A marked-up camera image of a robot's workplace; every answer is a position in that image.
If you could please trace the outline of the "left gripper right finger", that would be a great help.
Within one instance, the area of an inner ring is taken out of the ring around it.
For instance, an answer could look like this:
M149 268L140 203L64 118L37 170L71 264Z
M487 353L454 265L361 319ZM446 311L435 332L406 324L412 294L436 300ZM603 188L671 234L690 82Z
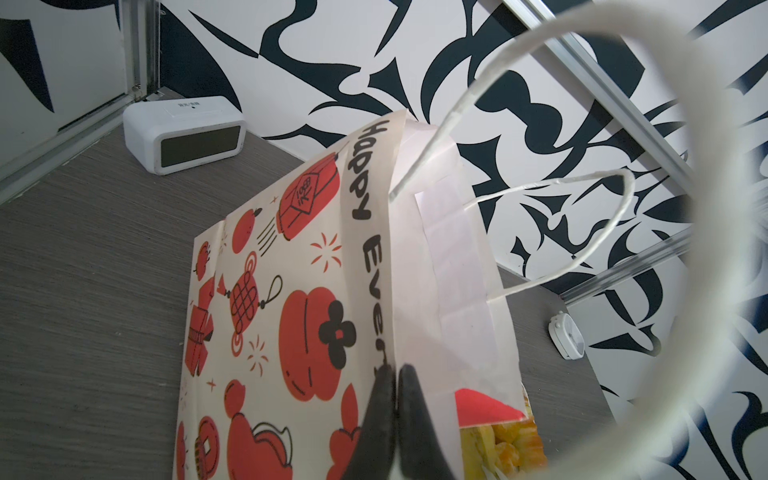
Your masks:
M399 472L404 479L452 479L414 366L400 369L397 394Z

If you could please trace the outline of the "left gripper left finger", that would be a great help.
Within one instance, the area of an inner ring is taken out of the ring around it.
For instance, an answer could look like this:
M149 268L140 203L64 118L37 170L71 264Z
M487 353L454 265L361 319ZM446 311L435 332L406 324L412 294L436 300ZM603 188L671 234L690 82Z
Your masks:
M381 366L367 405L354 453L342 476L347 479L387 479L396 448L396 374Z

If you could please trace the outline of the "fake green-brown bun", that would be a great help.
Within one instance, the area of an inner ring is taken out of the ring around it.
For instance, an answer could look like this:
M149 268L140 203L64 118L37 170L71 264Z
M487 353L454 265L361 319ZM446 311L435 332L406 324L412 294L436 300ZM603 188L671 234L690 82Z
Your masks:
M515 479L548 465L532 418L460 430L465 479Z

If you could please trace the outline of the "red white paper bag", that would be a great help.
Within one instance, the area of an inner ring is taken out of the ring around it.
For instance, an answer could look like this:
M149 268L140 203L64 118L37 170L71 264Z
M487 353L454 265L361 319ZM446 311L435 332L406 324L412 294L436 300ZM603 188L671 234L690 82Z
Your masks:
M628 37L686 116L694 230L670 348L629 418L541 479L651 469L731 367L749 282L751 157L710 50L632 3L567 11L506 45L437 127L405 111L337 141L197 237L175 464L178 479L343 479L377 370L415 367L439 445L460 476L460 430L525 412L515 331L451 131L520 58L569 33Z

